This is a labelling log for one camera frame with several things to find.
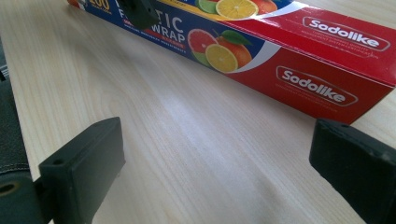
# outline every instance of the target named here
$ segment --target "green leaf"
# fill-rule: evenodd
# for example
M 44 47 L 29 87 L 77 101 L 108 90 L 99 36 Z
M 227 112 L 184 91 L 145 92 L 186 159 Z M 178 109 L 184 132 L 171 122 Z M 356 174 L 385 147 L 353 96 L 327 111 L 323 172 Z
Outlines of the green leaf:
M 208 67 L 210 67 L 211 65 L 210 65 L 210 63 L 207 61 L 207 58 L 206 58 L 206 55 L 204 54 L 204 53 L 199 53 L 199 52 L 192 52 L 192 55 L 195 57 L 195 59 L 199 62 L 199 63 L 201 63 L 201 64 L 203 64 L 203 65 L 205 65 L 205 66 L 208 66 Z
M 209 14 L 218 14 L 216 11 L 217 2 L 212 2 L 208 0 L 196 0 L 195 6 L 201 9 L 201 11 Z
M 221 33 L 221 36 L 233 44 L 252 45 L 250 41 L 236 31 L 226 30 Z

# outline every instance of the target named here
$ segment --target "sodolike logo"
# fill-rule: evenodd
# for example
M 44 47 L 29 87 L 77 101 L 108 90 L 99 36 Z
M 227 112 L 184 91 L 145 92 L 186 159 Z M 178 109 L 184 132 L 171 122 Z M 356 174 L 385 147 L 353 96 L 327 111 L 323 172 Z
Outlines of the sodolike logo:
M 370 49 L 383 51 L 390 47 L 390 43 L 387 40 L 331 21 L 304 17 L 304 26 Z
M 298 72 L 283 66 L 279 66 L 276 69 L 276 75 L 280 80 L 287 82 L 298 89 L 315 94 L 316 96 L 336 105 L 347 106 L 358 102 L 358 97 L 353 94 L 312 75 Z

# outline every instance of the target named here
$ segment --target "box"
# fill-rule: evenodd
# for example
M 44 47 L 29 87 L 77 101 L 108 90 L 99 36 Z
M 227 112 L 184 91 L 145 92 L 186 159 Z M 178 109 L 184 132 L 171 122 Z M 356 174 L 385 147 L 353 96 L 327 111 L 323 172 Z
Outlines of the box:
M 396 85 L 395 30 L 296 1 L 158 0 L 145 30 L 116 0 L 68 1 L 314 118 L 351 123 Z

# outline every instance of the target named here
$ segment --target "table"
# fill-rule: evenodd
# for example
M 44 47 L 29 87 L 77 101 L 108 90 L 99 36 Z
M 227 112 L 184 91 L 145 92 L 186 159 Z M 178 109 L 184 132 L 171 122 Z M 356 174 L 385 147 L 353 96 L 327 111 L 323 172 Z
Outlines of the table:
M 393 0 L 304 0 L 396 28 Z M 315 120 L 67 5 L 0 1 L 34 178 L 92 123 L 122 122 L 127 163 L 94 223 L 363 223 L 310 166 Z M 396 92 L 353 126 L 396 147 Z

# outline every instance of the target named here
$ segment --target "light wood surface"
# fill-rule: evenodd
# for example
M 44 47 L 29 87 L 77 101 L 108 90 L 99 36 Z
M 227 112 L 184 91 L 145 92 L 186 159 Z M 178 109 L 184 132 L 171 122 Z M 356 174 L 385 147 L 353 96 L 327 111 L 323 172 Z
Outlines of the light wood surface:
M 305 0 L 396 28 L 394 0 Z M 37 165 L 120 117 L 127 163 L 94 223 L 363 223 L 310 166 L 315 120 L 70 7 L 0 0 L 24 143 Z M 353 126 L 396 147 L 396 93 Z

